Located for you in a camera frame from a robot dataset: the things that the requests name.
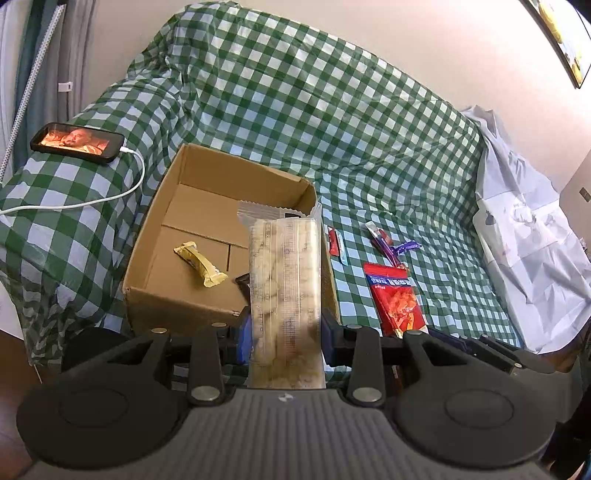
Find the curtain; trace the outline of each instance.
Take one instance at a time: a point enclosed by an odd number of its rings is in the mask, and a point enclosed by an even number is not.
[[[14,119],[18,59],[32,0],[12,0],[0,8],[0,159],[4,156]],[[5,178],[10,178],[8,164]]]
[[[37,76],[14,147],[14,169],[30,155],[31,137],[46,123],[66,122],[82,110],[82,72],[87,34],[95,0],[70,0],[51,39]],[[15,103],[20,104],[33,61],[56,8],[57,0],[32,0],[17,71]],[[59,92],[59,83],[72,82],[72,91]]]

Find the cardboard box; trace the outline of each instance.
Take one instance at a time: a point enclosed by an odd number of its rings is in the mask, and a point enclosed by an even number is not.
[[[247,200],[308,215],[316,192],[306,179],[197,145],[183,145],[156,193],[123,280],[133,330],[165,327],[192,335],[213,322],[237,325],[246,301],[234,282],[249,271],[248,229],[237,217]],[[337,319],[335,281],[322,242],[322,306]],[[194,241],[228,279],[203,286],[173,249]]]

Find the green checkered tablecloth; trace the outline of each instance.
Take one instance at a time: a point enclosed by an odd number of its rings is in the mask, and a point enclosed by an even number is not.
[[[424,245],[405,255],[427,321],[447,332],[517,336],[483,268],[471,222],[484,143],[476,127],[392,65],[340,38],[237,4],[173,16],[75,120],[114,130],[146,160],[141,189],[115,202],[0,218],[0,278],[35,363],[58,363],[67,337],[125,328],[121,280],[150,201],[186,142],[310,179],[350,266],[333,260],[343,322],[378,327],[363,276],[383,262],[362,224]],[[35,153],[0,192],[0,208],[113,195],[138,178]]]

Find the red food bag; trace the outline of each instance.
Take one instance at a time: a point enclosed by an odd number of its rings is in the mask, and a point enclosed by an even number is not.
[[[428,333],[406,268],[366,263],[363,271],[385,336],[396,334],[402,338],[406,330]]]

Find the purple candy wrapper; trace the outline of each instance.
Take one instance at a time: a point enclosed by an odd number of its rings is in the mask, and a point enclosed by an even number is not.
[[[398,259],[398,256],[394,251],[392,251],[386,240],[384,240],[376,224],[373,222],[367,222],[365,226],[369,230],[369,233],[371,234],[372,239],[374,240],[374,243],[377,245],[378,249],[386,256],[388,260],[390,260],[390,263],[393,266],[399,266],[400,260]]]
[[[408,252],[409,250],[414,250],[416,248],[423,248],[423,246],[411,240],[410,242],[404,242],[403,244],[398,245],[397,247],[390,247],[396,256],[402,255],[403,253]]]

